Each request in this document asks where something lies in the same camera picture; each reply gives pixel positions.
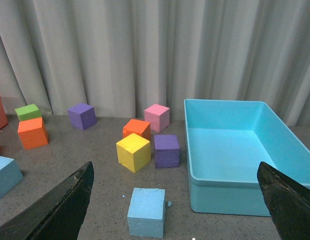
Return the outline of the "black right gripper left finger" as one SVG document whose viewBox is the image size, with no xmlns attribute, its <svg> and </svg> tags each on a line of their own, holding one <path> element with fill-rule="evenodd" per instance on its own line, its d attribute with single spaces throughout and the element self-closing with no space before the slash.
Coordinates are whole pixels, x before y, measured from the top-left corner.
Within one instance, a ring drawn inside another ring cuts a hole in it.
<svg viewBox="0 0 310 240">
<path fill-rule="evenodd" d="M 94 167 L 87 162 L 0 226 L 0 240 L 76 240 L 87 214 Z"/>
</svg>

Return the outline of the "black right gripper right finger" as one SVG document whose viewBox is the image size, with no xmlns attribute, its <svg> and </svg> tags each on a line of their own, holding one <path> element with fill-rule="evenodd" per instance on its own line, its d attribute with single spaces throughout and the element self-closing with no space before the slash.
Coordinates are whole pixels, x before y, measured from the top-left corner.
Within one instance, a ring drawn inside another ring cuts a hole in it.
<svg viewBox="0 0 310 240">
<path fill-rule="evenodd" d="M 262 161 L 257 180 L 282 240 L 310 240 L 310 190 Z"/>
</svg>

